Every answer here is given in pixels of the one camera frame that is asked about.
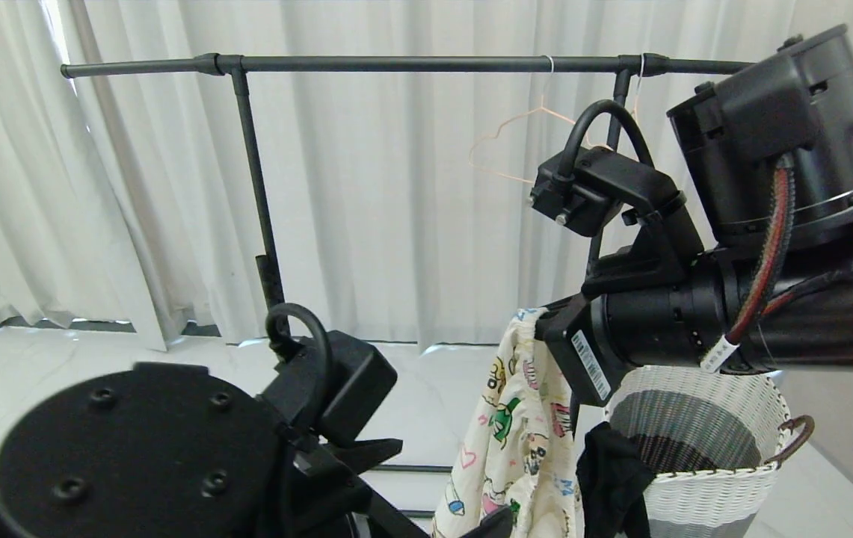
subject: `white woven basket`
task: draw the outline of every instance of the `white woven basket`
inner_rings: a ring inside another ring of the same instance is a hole
[[[792,420],[767,376],[699,368],[630,372],[605,418],[658,471],[644,493],[654,538],[743,536],[813,429],[807,416]]]

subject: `brown handle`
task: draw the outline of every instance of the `brown handle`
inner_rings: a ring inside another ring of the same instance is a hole
[[[779,430],[794,430],[802,426],[801,433],[796,436],[794,442],[791,442],[788,446],[782,449],[780,454],[769,457],[765,460],[765,464],[768,463],[778,463],[781,466],[785,460],[788,460],[789,457],[792,456],[795,452],[798,452],[798,449],[801,448],[803,444],[808,442],[809,437],[812,436],[812,432],[815,432],[815,419],[811,418],[808,415],[796,416],[791,420],[786,420],[782,422],[782,425],[778,427]]]

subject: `pink heart print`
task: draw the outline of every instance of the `pink heart print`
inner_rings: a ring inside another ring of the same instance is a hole
[[[460,466],[463,466],[465,469],[468,466],[471,466],[473,463],[476,463],[476,453],[469,452],[466,449],[466,446],[463,445],[463,449],[460,450]]]

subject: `white marble floor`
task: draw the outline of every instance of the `white marble floor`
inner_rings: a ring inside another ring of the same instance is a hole
[[[362,437],[399,437],[403,453],[391,463],[447,466],[465,430],[490,360],[488,347],[381,344],[399,381]],[[215,338],[184,337],[167,353],[144,350],[135,335],[67,330],[0,330],[0,442],[31,406],[78,381],[128,370],[138,361],[207,365],[211,374],[248,392],[275,375],[275,359],[261,341],[228,347]],[[600,420],[598,409],[580,415],[580,431]],[[406,510],[433,510],[440,474],[368,473],[367,481]],[[783,467],[781,477],[748,538],[853,538],[853,484],[812,446]]]

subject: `curtain fold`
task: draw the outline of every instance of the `curtain fold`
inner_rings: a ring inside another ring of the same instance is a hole
[[[36,2],[0,2],[0,321],[130,320],[166,350],[122,215]]]

